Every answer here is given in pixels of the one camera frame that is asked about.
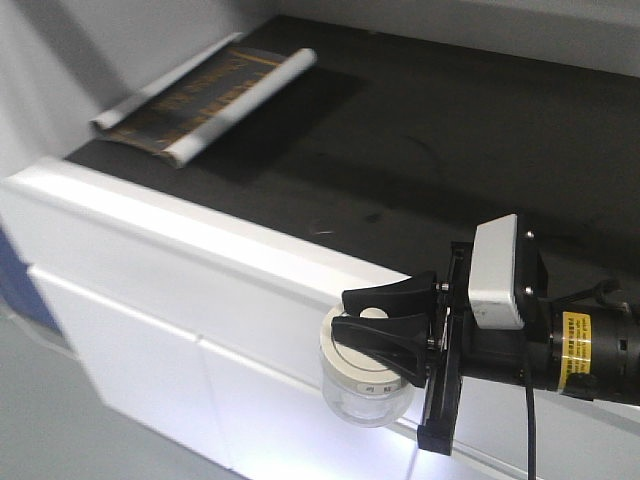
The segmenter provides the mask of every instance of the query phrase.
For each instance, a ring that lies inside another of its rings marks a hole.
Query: white lid
[[[344,314],[342,304],[325,316],[320,330],[320,349],[325,368],[337,382],[348,390],[367,394],[385,395],[401,388],[405,381],[393,370],[373,358],[333,339],[331,321]],[[366,318],[387,318],[385,312],[368,308],[361,313]]]

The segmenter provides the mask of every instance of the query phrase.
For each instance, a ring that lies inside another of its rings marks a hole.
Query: gray floor
[[[0,299],[0,479],[243,478],[103,406],[80,364],[29,338],[14,315]]]

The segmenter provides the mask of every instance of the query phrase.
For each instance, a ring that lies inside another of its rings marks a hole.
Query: yellow label
[[[563,390],[572,373],[591,370],[591,316],[562,312],[562,363],[558,390]]]

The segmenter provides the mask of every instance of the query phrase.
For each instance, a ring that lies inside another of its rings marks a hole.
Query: black cable
[[[531,378],[529,348],[524,331],[522,332],[522,343],[522,373],[527,403],[527,478],[528,480],[536,480],[536,408],[533,394],[533,380]]]
[[[555,298],[553,303],[574,303],[581,300],[587,300],[589,298],[595,299],[598,303],[606,303],[605,296],[617,290],[620,290],[620,282],[615,278],[609,278],[598,282],[593,288],[580,290],[579,292],[572,293],[571,295]]]

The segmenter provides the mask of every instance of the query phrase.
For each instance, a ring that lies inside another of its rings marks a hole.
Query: black tabletop
[[[68,159],[409,274],[522,212],[550,257],[640,278],[640,79],[287,17],[242,43],[318,63],[184,169]]]

